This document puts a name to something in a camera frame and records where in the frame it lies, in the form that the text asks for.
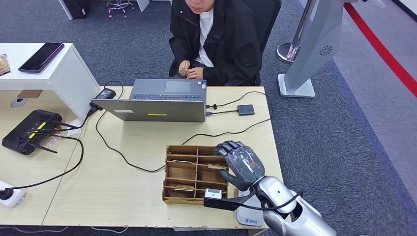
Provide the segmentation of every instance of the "smartphone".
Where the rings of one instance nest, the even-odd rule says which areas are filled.
[[[63,43],[45,43],[19,68],[19,71],[40,73],[62,48],[64,48]]]

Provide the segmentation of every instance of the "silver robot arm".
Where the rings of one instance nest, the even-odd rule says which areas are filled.
[[[259,181],[257,196],[262,196],[273,207],[289,201],[296,192],[288,189],[279,179],[267,176]],[[291,215],[292,220],[286,221],[283,215]],[[265,223],[279,236],[335,236],[336,231],[324,220],[320,213],[298,196],[290,204],[274,210],[264,211]]]
[[[250,189],[250,193],[245,197],[228,199],[222,198],[221,192],[216,194],[217,190],[206,189],[205,207],[236,210],[256,195],[264,206],[264,221],[279,236],[336,236],[336,231],[323,221],[320,213],[302,198],[302,194],[294,199],[296,192],[288,189],[278,178],[265,175],[262,162],[250,147],[241,142],[226,141],[217,146],[215,153],[226,159],[236,175],[221,170],[222,176],[241,191]]]

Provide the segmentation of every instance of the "stand base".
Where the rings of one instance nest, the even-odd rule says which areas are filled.
[[[313,85],[311,84],[311,80],[308,79],[303,85],[301,85],[296,91],[289,92],[285,88],[284,82],[285,75],[278,75],[277,81],[279,85],[279,94],[283,97],[305,97],[305,98],[313,98],[316,96],[314,92]]]
[[[276,56],[278,57],[278,59],[288,64],[292,64],[294,60],[297,58],[297,55],[301,49],[301,45],[298,47],[293,60],[287,59],[287,55],[288,55],[288,52],[290,51],[290,47],[291,47],[291,43],[282,43],[278,45],[278,47],[276,48]]]

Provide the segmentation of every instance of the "man's hand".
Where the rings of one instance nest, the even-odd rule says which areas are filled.
[[[189,69],[187,72],[187,79],[203,79],[203,69],[202,67],[195,67]]]
[[[190,61],[189,60],[183,60],[182,62],[181,62],[181,64],[179,64],[179,69],[178,69],[178,73],[181,75],[181,76],[186,76],[187,75],[187,72],[188,72],[188,69],[190,68]]]

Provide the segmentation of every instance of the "office chair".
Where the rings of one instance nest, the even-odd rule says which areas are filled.
[[[256,34],[261,47],[261,55],[264,54],[272,27],[275,24],[278,12],[281,9],[281,0],[241,0],[252,11],[255,22]],[[239,86],[243,81],[231,80],[225,86]],[[259,74],[256,76],[255,86],[261,84]]]
[[[122,10],[124,16],[127,17],[126,11],[124,10],[129,5],[132,6],[132,9],[135,9],[135,6],[130,3],[130,0],[110,0],[107,2],[107,10],[109,11],[109,17],[112,17],[112,10]]]

